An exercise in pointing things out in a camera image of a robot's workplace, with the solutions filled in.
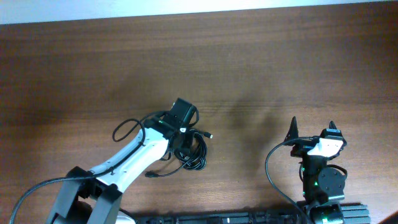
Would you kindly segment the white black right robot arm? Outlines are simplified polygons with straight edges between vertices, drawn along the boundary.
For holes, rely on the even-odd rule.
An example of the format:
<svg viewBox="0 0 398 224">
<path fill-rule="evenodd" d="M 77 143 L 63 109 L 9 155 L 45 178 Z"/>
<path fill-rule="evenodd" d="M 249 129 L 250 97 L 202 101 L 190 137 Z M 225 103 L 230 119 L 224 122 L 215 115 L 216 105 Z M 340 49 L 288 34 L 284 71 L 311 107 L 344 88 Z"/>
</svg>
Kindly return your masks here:
<svg viewBox="0 0 398 224">
<path fill-rule="evenodd" d="M 347 145 L 341 131 L 330 121 L 318 136 L 299 136 L 297 120 L 292 118 L 285 140 L 292 147 L 290 155 L 301 158 L 299 176 L 305 201 L 300 208 L 313 223 L 344 223 L 340 202 L 345 198 L 346 169 L 328 162 L 340 155 Z"/>
</svg>

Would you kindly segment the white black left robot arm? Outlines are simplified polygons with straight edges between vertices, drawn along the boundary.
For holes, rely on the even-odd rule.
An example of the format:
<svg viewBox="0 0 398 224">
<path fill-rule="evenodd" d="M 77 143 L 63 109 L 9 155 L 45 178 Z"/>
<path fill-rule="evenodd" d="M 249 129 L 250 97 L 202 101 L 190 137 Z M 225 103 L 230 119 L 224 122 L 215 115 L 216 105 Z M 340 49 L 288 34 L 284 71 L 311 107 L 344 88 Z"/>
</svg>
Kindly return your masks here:
<svg viewBox="0 0 398 224">
<path fill-rule="evenodd" d="M 190 148 L 194 138 L 202 137 L 195 129 L 175 129 L 163 121 L 143 125 L 137 136 L 106 162 L 91 170 L 70 170 L 46 222 L 134 223 L 120 211 L 124 191 L 169 151 L 185 166 L 194 163 Z"/>
</svg>

